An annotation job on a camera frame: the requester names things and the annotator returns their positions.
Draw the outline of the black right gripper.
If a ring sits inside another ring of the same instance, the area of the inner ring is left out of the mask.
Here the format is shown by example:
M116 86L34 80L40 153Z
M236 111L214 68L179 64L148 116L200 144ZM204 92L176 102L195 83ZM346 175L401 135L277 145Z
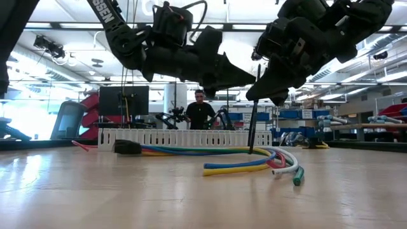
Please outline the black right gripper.
M337 26L322 20L282 17L270 22L253 51L268 59L268 67L247 91L247 100L270 99L275 106L283 105L288 88L301 87L308 76L332 60L337 42Z

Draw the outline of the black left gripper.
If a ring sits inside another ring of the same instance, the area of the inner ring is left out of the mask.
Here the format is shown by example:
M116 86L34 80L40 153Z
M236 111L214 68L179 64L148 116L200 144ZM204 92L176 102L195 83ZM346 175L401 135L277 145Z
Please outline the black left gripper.
M252 85L256 81L252 74L233 65L225 52L218 54L222 40L222 32L208 25L194 45L148 48L141 73L148 81L154 74L194 81L208 97L215 96L219 90Z

